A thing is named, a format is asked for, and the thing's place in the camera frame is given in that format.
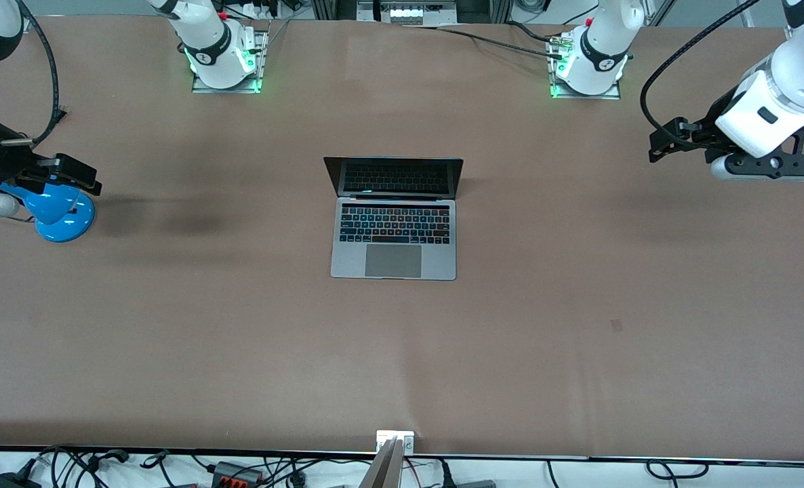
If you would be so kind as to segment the grey laptop with black keyboard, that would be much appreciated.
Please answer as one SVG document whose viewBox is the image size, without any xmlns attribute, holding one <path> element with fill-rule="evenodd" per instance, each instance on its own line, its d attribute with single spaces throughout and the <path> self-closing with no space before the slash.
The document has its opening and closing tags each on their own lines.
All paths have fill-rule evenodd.
<svg viewBox="0 0 804 488">
<path fill-rule="evenodd" d="M 325 157 L 335 195 L 331 276 L 457 278 L 455 157 Z"/>
</svg>

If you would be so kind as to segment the metal electronics box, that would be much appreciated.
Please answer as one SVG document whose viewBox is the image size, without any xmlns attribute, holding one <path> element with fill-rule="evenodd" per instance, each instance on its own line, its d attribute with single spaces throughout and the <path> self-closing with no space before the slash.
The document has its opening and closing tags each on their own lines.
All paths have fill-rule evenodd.
<svg viewBox="0 0 804 488">
<path fill-rule="evenodd" d="M 455 0 L 356 0 L 356 20 L 399 26 L 439 27 L 458 21 Z"/>
</svg>

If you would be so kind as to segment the orange black connector block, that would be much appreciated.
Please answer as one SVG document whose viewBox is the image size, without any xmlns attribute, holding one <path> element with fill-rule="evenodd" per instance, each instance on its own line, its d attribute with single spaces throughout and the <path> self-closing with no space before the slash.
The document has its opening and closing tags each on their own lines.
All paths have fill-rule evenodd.
<svg viewBox="0 0 804 488">
<path fill-rule="evenodd" d="M 264 480 L 261 470 L 229 462 L 210 464 L 207 471 L 212 473 L 210 488 L 259 488 Z"/>
</svg>

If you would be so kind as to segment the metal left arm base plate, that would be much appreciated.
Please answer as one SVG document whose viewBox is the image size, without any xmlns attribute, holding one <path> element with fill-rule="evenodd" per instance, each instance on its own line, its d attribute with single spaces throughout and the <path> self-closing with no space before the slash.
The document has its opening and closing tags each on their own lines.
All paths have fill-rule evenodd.
<svg viewBox="0 0 804 488">
<path fill-rule="evenodd" d="M 550 84 L 550 96 L 554 99 L 598 99 L 598 100 L 619 100 L 621 98 L 620 80 L 622 78 L 622 67 L 627 58 L 623 59 L 620 67 L 617 68 L 616 76 L 609 89 L 597 94 L 584 93 L 578 91 L 567 82 L 567 75 L 572 74 L 576 67 L 576 62 L 580 59 L 574 52 L 573 39 L 571 37 L 553 37 L 546 41 L 545 47 L 548 54 L 556 54 L 559 58 L 548 59 L 548 83 Z"/>
</svg>

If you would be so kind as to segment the white power strip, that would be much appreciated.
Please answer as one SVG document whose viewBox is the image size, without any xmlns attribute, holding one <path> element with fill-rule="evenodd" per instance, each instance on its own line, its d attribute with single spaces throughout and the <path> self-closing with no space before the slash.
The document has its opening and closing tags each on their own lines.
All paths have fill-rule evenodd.
<svg viewBox="0 0 804 488">
<path fill-rule="evenodd" d="M 294 11 L 282 0 L 219 0 L 220 9 L 246 20 L 287 20 Z"/>
</svg>

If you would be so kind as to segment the blue desk lamp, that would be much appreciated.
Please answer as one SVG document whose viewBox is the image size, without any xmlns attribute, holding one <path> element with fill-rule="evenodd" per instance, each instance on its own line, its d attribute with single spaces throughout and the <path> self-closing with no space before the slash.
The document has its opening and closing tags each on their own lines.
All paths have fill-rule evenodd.
<svg viewBox="0 0 804 488">
<path fill-rule="evenodd" d="M 76 240 L 92 226 L 94 201 L 73 186 L 45 183 L 40 192 L 2 183 L 0 190 L 17 198 L 33 217 L 37 234 L 49 242 Z"/>
</svg>

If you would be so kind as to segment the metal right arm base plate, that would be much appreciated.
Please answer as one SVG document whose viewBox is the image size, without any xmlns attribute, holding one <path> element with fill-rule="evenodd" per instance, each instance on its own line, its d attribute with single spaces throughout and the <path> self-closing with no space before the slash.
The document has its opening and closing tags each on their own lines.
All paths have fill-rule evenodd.
<svg viewBox="0 0 804 488">
<path fill-rule="evenodd" d="M 193 72 L 191 92 L 194 94 L 259 94 L 268 58 L 268 31 L 254 30 L 234 22 L 226 22 L 231 34 L 226 43 L 207 50 L 192 52 L 185 47 Z"/>
</svg>

